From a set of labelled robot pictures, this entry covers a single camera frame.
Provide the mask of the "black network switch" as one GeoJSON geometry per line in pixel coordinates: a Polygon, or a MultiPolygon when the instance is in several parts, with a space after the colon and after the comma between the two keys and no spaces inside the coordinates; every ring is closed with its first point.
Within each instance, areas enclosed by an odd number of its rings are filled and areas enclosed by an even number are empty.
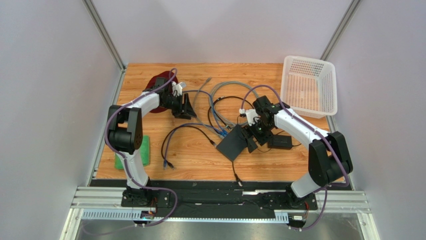
{"type": "Polygon", "coordinates": [[[229,161],[234,162],[247,147],[247,138],[243,134],[243,128],[241,125],[236,125],[217,145],[216,149],[229,161]]]}

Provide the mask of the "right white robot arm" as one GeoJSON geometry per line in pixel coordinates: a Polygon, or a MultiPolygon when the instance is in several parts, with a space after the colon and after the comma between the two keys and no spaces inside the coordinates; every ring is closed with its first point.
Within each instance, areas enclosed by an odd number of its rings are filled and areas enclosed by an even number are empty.
{"type": "Polygon", "coordinates": [[[239,113],[246,117],[253,137],[261,143],[271,129],[281,129],[308,150],[308,169],[289,188],[291,197],[301,199],[323,189],[332,182],[347,178],[353,163],[345,136],[316,127],[299,116],[288,104],[273,104],[266,96],[253,102],[253,109],[241,107],[239,113]]]}

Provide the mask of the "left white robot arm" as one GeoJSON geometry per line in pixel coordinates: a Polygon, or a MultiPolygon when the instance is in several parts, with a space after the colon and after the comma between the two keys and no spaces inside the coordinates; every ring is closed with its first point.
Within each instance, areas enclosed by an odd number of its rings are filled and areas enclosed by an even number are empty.
{"type": "Polygon", "coordinates": [[[157,108],[170,110],[177,119],[190,120],[197,116],[188,94],[183,92],[185,87],[186,83],[175,82],[173,77],[157,77],[152,87],[145,89],[132,101],[109,107],[104,141],[123,165],[127,193],[143,196],[153,190],[140,151],[143,117],[157,108]]]}

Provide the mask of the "black power adapter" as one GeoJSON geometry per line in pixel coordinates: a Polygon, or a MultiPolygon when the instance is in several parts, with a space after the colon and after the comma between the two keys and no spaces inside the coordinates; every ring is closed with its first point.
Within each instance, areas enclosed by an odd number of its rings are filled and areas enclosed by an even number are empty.
{"type": "Polygon", "coordinates": [[[273,135],[267,142],[267,147],[270,149],[290,150],[293,147],[291,136],[273,135]]]}

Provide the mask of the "dark red cloth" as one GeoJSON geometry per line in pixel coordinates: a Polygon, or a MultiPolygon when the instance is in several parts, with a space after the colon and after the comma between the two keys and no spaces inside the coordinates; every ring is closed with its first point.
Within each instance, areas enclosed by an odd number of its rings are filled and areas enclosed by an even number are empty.
{"type": "MultiPolygon", "coordinates": [[[[146,85],[145,88],[145,92],[149,92],[151,90],[154,90],[160,86],[162,86],[163,84],[165,84],[171,77],[173,76],[173,74],[171,73],[171,71],[164,71],[156,76],[153,76],[151,78],[151,80],[148,82],[148,84],[146,85]]],[[[172,80],[172,82],[176,82],[179,83],[179,81],[174,78],[172,80]]],[[[167,86],[165,86],[164,88],[160,89],[159,91],[157,91],[156,93],[159,95],[159,107],[151,110],[150,112],[153,114],[158,114],[158,113],[162,113],[165,112],[166,109],[163,108],[163,94],[167,94],[170,93],[172,94],[172,82],[169,83],[167,86]]]]}

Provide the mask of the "green cloth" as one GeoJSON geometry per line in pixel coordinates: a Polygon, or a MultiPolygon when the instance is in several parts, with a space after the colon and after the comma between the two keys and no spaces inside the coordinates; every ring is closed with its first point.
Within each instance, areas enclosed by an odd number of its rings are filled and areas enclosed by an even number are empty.
{"type": "MultiPolygon", "coordinates": [[[[140,157],[141,162],[144,167],[150,164],[150,137],[148,135],[144,135],[142,139],[142,144],[140,146],[140,157]]],[[[116,170],[123,170],[124,166],[119,158],[119,156],[114,154],[114,168],[116,170]]]]}

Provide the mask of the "white plastic basket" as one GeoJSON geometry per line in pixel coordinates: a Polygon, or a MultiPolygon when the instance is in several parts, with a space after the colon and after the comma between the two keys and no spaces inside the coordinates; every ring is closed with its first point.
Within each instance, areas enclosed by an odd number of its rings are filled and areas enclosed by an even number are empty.
{"type": "Polygon", "coordinates": [[[315,58],[286,56],[280,97],[300,116],[334,116],[338,112],[335,65],[315,58]]]}

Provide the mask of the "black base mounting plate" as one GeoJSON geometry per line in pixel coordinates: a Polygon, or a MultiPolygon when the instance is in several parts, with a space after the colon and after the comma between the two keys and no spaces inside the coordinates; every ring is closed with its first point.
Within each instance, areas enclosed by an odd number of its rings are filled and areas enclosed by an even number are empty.
{"type": "Polygon", "coordinates": [[[148,195],[122,192],[121,205],[153,208],[158,217],[174,218],[272,219],[276,210],[318,210],[313,194],[290,204],[289,182],[152,180],[148,195]]]}

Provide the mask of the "aluminium frame rail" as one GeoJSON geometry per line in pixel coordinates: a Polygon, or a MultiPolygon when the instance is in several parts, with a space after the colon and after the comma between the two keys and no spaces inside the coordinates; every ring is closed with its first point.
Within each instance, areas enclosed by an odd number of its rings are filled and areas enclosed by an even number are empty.
{"type": "Polygon", "coordinates": [[[380,238],[363,191],[327,190],[296,208],[284,204],[282,184],[164,181],[154,200],[129,204],[123,187],[78,187],[61,233],[74,240],[83,233],[100,239],[337,239],[380,238]]]}

